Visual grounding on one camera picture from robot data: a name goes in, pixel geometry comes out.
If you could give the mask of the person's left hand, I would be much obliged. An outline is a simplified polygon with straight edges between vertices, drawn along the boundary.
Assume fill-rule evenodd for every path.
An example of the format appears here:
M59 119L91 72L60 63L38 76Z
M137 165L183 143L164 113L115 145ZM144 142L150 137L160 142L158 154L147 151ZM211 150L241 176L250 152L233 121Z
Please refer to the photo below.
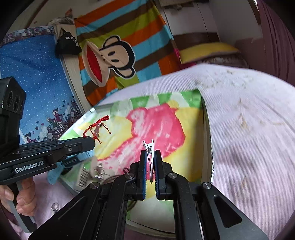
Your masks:
M1 204L6 210L11 212L11 208L8 201L15 199L13 192L8 186L1 186ZM34 212L37 206L36 197L36 184L34 183L33 177L22 180L22 190L16 197L16 210L19 214L25 216L34 216Z

